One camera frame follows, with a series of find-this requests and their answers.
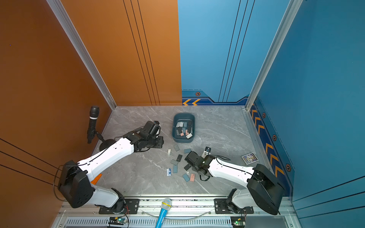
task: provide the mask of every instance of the black mounting plate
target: black mounting plate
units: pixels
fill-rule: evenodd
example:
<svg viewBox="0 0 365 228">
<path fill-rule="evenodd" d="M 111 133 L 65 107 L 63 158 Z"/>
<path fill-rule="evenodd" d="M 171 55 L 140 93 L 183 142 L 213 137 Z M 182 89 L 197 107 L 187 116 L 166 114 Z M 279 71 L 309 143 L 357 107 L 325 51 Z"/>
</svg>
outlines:
<svg viewBox="0 0 365 228">
<path fill-rule="evenodd" d="M 125 199 L 126 203 L 127 203 L 127 206 L 128 206 L 128 209 L 129 209 L 129 214 L 130 215 L 135 215 L 137 214 L 137 211 L 138 211 L 138 207 L 139 207 L 139 199 Z M 124 213 L 127 213 L 127 209 L 124 208 L 123 211 L 121 211 L 120 213 L 118 213 L 117 215 L 119 214 L 124 214 Z M 112 215 L 114 214 L 113 212 L 111 212 L 109 210 L 109 208 L 107 207 L 104 207 L 104 206 L 101 206 L 100 207 L 100 210 L 99 210 L 99 214 L 100 215 Z"/>
<path fill-rule="evenodd" d="M 229 210 L 228 210 L 228 206 L 226 203 L 227 199 L 214 199 L 214 205 L 215 205 L 215 213 L 216 214 L 232 214 Z M 244 213 L 244 211 L 246 211 L 246 214 L 253 214 L 253 207 L 251 206 L 247 206 L 245 208 L 242 209 L 242 214 Z"/>
</svg>

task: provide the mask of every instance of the marble floor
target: marble floor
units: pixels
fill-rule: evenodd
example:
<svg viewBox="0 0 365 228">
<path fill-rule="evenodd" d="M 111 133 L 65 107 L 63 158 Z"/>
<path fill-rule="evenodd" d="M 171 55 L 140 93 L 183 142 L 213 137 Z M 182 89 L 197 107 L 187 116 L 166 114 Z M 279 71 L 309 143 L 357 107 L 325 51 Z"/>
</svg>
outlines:
<svg viewBox="0 0 365 228">
<path fill-rule="evenodd" d="M 171 136 L 174 115 L 189 112 L 195 115 L 195 138 L 191 143 L 176 143 Z M 211 147 L 212 154 L 231 159 L 231 163 L 246 166 L 242 155 L 255 152 L 241 107 L 239 106 L 145 106 L 117 107 L 110 117 L 103 136 L 105 139 L 122 136 L 136 129 L 148 120 L 157 120 L 161 125 L 161 136 L 164 137 L 162 149 L 151 148 L 147 152 L 133 153 L 102 172 L 97 185 L 105 188 L 116 188 L 125 196 L 138 194 L 220 194 L 227 196 L 233 188 L 243 187 L 222 178 L 210 178 L 201 181 L 199 175 L 189 169 L 184 170 L 187 154 L 184 149 L 190 148 L 201 155 L 205 147 Z M 178 164 L 178 173 L 166 176 L 166 169 L 173 164 L 171 159 L 183 157 Z M 183 174 L 196 174 L 194 182 L 185 182 Z"/>
</svg>

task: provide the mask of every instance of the black microphone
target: black microphone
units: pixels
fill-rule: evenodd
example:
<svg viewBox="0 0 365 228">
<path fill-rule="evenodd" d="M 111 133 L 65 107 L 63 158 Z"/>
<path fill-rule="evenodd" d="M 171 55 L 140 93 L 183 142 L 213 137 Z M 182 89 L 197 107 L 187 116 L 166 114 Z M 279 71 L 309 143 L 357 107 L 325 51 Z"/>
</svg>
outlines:
<svg viewBox="0 0 365 228">
<path fill-rule="evenodd" d="M 90 120 L 89 120 L 89 129 L 88 129 L 88 144 L 91 143 L 92 139 L 95 136 L 95 127 L 96 127 L 96 120 L 99 116 L 99 107 L 92 106 L 90 109 Z"/>
</svg>

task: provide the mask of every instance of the orange label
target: orange label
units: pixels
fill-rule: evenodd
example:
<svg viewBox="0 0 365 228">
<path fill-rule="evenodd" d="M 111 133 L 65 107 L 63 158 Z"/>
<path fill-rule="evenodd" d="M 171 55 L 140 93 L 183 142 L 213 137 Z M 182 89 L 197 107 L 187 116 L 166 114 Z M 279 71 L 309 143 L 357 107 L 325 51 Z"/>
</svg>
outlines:
<svg viewBox="0 0 365 228">
<path fill-rule="evenodd" d="M 90 183 L 92 183 L 93 185 L 96 185 L 96 183 L 98 182 L 98 180 L 100 179 L 100 177 L 102 176 L 102 174 L 100 173 L 97 177 L 95 177 L 95 179 L 92 181 L 92 182 L 90 182 Z"/>
</svg>

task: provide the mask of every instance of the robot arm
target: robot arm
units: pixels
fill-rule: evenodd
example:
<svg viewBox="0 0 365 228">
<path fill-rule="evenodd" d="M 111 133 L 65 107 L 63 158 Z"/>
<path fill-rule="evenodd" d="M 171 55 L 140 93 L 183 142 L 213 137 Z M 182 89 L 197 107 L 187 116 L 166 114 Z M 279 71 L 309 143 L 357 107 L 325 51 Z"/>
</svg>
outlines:
<svg viewBox="0 0 365 228">
<path fill-rule="evenodd" d="M 99 153 L 78 163 L 65 163 L 58 190 L 73 208 L 95 204 L 120 213 L 126 203 L 122 194 L 116 189 L 102 188 L 90 182 L 107 167 L 133 152 L 143 152 L 143 148 L 162 148 L 164 139 L 159 136 L 160 129 L 158 121 L 148 121 L 143 128 L 128 132 Z"/>
<path fill-rule="evenodd" d="M 238 183 L 246 189 L 233 189 L 226 203 L 232 213 L 240 213 L 247 206 L 258 206 L 269 214 L 278 214 L 284 194 L 283 184 L 263 165 L 245 167 L 222 161 L 210 155 L 206 147 L 202 156 L 191 151 L 185 161 L 199 175 L 221 177 Z"/>
</svg>

